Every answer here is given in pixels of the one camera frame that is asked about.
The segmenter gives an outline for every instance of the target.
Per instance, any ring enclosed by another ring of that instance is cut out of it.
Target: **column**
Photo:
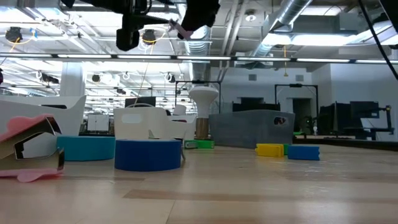
[[[62,65],[60,96],[84,96],[86,73],[81,62],[64,62]]]

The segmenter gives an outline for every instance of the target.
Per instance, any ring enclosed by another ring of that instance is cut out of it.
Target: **cable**
[[[18,40],[19,40],[19,37],[18,37],[18,39],[15,41],[15,43],[14,42],[11,42],[11,41],[8,41],[10,44],[14,44],[14,45],[22,45],[22,44],[27,44],[27,43],[29,43],[31,40],[33,40],[35,38],[35,32],[32,32],[32,37],[29,39],[29,40],[27,40],[27,41],[25,41],[25,42],[22,42],[22,43],[18,43]]]
[[[333,6],[331,6],[328,10],[326,10],[326,12],[323,14],[324,16],[326,15],[326,13],[328,13],[328,11],[330,11],[331,9],[333,9],[334,7],[337,7],[337,8],[339,8],[340,9],[340,12],[343,12],[343,9],[340,7],[340,6],[337,6],[337,5],[333,5]]]
[[[385,53],[385,51],[384,51],[384,49],[383,49],[383,47],[382,47],[382,45],[381,45],[381,43],[380,43],[379,38],[377,37],[376,31],[374,31],[372,22],[371,22],[371,20],[370,20],[370,18],[369,18],[368,13],[366,12],[365,5],[363,4],[362,0],[358,0],[358,3],[359,3],[359,6],[360,6],[360,8],[361,8],[361,10],[362,10],[363,16],[365,17],[366,22],[368,23],[369,29],[371,30],[371,33],[372,33],[372,35],[373,35],[373,38],[374,38],[374,40],[376,41],[377,47],[378,47],[379,50],[380,50],[381,55],[383,56],[384,60],[387,62],[387,65],[388,65],[388,67],[390,68],[392,74],[395,76],[396,80],[398,80],[398,73],[397,73],[397,71],[395,70],[394,66],[392,66],[390,60],[388,59],[388,56],[387,56],[387,54]]]
[[[11,50],[9,52],[12,52],[12,50],[14,50],[15,46],[17,45],[19,40],[19,37],[17,38],[17,40],[15,41],[15,43],[13,43],[14,45],[11,47]],[[5,57],[2,62],[0,63],[0,66],[7,60],[7,57]]]
[[[285,58],[286,58],[286,45],[284,46],[284,53],[285,53]],[[288,77],[289,74],[287,73],[287,62],[285,62],[285,73],[284,77]]]
[[[152,47],[150,48],[150,54],[152,54],[153,51],[154,51],[154,45],[152,45]],[[139,87],[139,91],[138,91],[138,94],[137,94],[137,98],[136,98],[136,101],[134,102],[134,106],[133,106],[133,107],[135,107],[135,105],[136,105],[136,103],[137,103],[137,101],[138,101],[138,98],[139,98],[139,94],[140,94],[140,92],[141,92],[141,90],[142,90],[142,86],[144,85],[145,77],[146,77],[147,71],[148,71],[148,66],[149,66],[149,62],[147,63],[147,66],[146,66],[146,68],[145,68],[144,76],[142,77],[142,81],[141,81],[141,84],[140,84],[140,87]]]
[[[147,9],[142,14],[143,15],[148,14],[148,12],[150,11],[151,8],[152,8],[152,0],[149,0],[149,6],[147,7]]]
[[[144,38],[142,38],[143,35],[144,35],[144,34],[141,34],[141,39],[142,39],[143,42],[145,42],[145,43],[154,43],[154,42],[157,42],[157,41],[163,39],[164,35],[166,35],[166,30],[163,30],[162,36],[159,37],[159,38],[156,39],[156,40],[145,40]]]

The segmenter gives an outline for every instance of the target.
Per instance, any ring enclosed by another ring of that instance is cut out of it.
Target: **white wall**
[[[218,74],[217,68],[211,70],[213,79]],[[249,81],[248,75],[256,74],[257,81]],[[240,103],[240,97],[263,97],[266,103],[274,103],[274,85],[275,84],[292,84],[296,75],[303,75],[304,82],[301,84],[312,84],[312,74],[308,73],[305,68],[288,68],[285,77],[285,70],[274,69],[253,69],[230,68],[223,80],[221,93],[225,103]],[[308,88],[289,88],[278,87],[277,96],[280,102],[281,111],[293,112],[292,98],[309,98],[312,99],[313,115],[315,115],[315,90]]]
[[[333,93],[330,64],[324,65],[312,72],[312,83],[318,85],[319,107],[331,105],[333,103]]]
[[[387,65],[333,64],[331,66],[332,101],[378,101],[380,107],[392,106],[392,125],[398,127],[398,81]],[[386,114],[369,119],[371,126],[386,128]],[[382,141],[398,141],[398,134],[379,133]]]
[[[289,88],[279,86],[277,91],[280,110],[283,112],[293,113],[292,98],[309,98],[312,99],[313,113],[315,114],[315,95],[308,88]],[[223,86],[221,94],[225,103],[240,103],[240,97],[263,97],[265,103],[274,103],[274,85],[263,86]]]

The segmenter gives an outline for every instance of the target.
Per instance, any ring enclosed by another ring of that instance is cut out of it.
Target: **teal box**
[[[114,137],[59,136],[57,148],[65,151],[65,161],[100,161],[114,158]]]

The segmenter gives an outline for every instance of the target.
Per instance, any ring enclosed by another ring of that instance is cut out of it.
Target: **white lamp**
[[[198,108],[197,138],[206,139],[209,134],[209,109],[218,91],[208,86],[196,86],[189,91],[189,96]]]

